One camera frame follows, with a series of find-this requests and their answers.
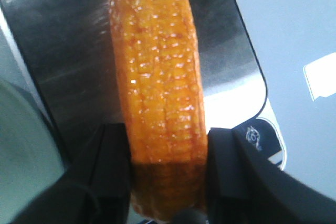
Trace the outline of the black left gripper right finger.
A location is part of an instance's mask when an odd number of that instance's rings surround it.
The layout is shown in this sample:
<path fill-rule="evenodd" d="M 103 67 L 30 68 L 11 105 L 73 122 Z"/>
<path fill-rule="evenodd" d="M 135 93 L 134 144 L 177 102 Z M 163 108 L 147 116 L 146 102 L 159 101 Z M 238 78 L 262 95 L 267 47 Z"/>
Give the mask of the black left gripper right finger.
<path fill-rule="evenodd" d="M 236 131 L 208 133 L 210 223 L 335 223 L 335 201 L 281 171 Z"/>

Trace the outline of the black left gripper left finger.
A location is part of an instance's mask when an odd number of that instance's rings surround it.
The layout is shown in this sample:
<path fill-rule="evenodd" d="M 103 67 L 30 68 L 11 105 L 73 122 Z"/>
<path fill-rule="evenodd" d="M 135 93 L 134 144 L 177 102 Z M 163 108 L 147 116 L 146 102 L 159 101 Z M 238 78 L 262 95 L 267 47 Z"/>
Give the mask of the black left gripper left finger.
<path fill-rule="evenodd" d="M 126 223 L 130 191 L 125 125 L 104 124 L 66 172 L 12 223 Z"/>

